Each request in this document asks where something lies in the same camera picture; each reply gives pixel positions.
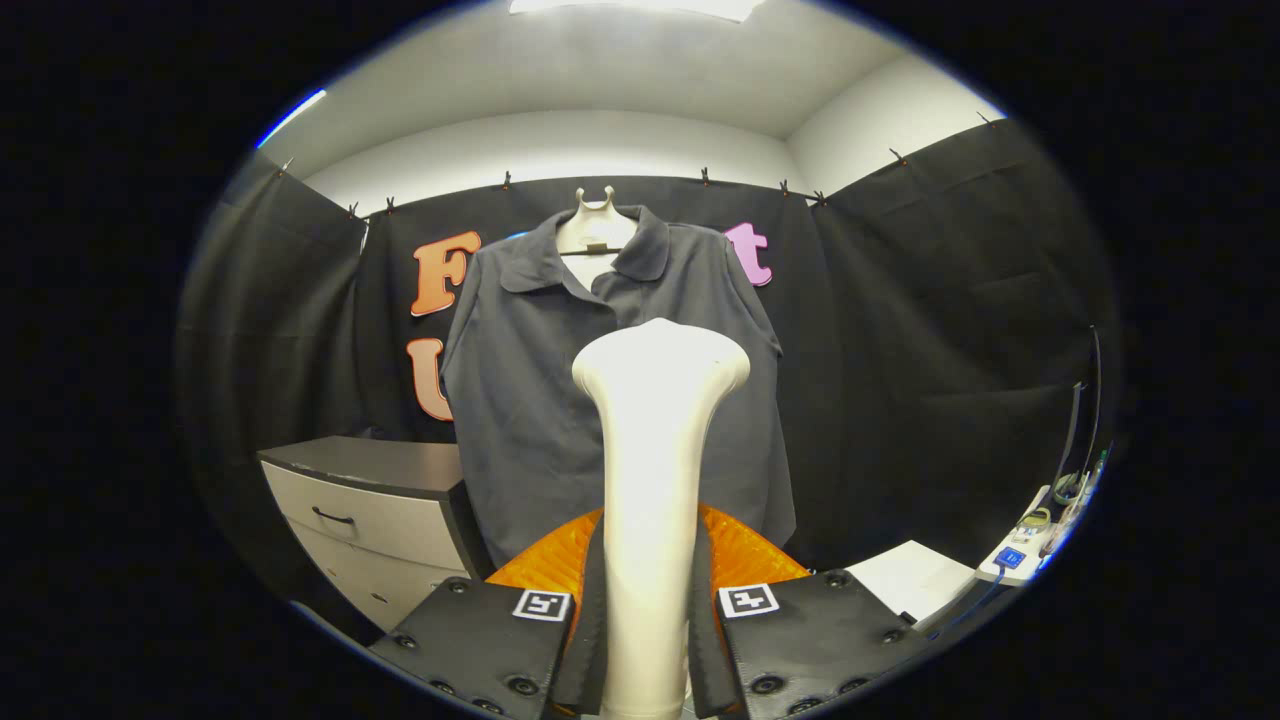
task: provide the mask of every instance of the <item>dark gray shirt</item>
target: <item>dark gray shirt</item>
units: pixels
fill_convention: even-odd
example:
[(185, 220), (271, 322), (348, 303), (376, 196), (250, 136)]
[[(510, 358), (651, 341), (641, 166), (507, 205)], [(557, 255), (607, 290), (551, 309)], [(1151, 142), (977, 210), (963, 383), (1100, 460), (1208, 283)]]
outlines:
[(589, 342), (655, 318), (716, 331), (751, 360), (746, 384), (716, 410), (700, 501), (781, 546), (795, 507), (776, 388), (782, 348), (722, 233), (666, 223), (644, 206), (618, 211), (636, 234), (591, 288), (568, 270), (558, 213), (470, 261), (444, 346), (442, 387), (462, 477), (494, 564), (604, 503), (604, 450), (591, 400), (573, 384)]

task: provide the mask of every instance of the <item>dark cabinet top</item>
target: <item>dark cabinet top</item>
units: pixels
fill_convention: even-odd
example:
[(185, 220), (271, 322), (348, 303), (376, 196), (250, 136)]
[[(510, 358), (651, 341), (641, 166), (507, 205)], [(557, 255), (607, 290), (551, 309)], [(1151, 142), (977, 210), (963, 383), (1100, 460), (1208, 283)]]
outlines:
[(259, 459), (357, 489), (447, 501), (462, 482), (458, 446), (325, 437), (262, 450)]

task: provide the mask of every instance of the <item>letter cutout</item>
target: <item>letter cutout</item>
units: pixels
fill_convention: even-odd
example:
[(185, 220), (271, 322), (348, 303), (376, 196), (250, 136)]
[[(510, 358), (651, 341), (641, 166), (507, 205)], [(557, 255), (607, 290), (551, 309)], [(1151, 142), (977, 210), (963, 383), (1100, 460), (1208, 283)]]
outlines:
[(763, 234), (755, 234), (751, 223), (735, 225), (724, 231), (724, 236), (733, 243), (733, 251), (737, 252), (737, 259), (742, 263), (742, 269), (746, 270), (746, 279), (756, 287), (768, 284), (773, 279), (773, 270), (760, 266), (759, 249), (768, 247), (769, 241)]
[(439, 313), (453, 305), (456, 296), (444, 284), (444, 278), (453, 281), (453, 287), (462, 284), (467, 277), (467, 256), (458, 251), (475, 254), (480, 250), (480, 236), (465, 232), (453, 237), (424, 245), (413, 251), (417, 259), (417, 300), (410, 306), (415, 318)]
[(413, 393), (417, 396), (417, 406), (436, 420), (452, 423), (453, 411), (440, 392), (439, 360), (444, 343), (428, 337), (410, 341), (404, 350), (413, 361)]

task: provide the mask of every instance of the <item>white ceiling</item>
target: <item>white ceiling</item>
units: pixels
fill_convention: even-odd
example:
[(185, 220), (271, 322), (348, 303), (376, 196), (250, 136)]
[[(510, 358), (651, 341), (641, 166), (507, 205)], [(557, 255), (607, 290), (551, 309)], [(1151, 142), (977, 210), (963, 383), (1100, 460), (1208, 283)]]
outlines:
[(262, 147), (308, 177), (430, 128), (540, 110), (628, 110), (786, 140), (872, 69), (906, 53), (804, 0), (765, 0), (739, 24), (625, 6), (511, 15), (472, 3), (404, 32), (325, 86)]

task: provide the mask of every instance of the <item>blue power switch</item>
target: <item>blue power switch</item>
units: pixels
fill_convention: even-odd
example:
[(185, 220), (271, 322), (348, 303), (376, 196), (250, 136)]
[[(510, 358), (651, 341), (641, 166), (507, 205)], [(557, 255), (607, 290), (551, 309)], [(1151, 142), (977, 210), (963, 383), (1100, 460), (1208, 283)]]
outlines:
[(996, 565), (1004, 565), (1005, 568), (1012, 570), (1014, 568), (1018, 568), (1023, 560), (1027, 560), (1025, 553), (1018, 552), (1011, 547), (1006, 547), (1000, 552), (1000, 555), (996, 556)]

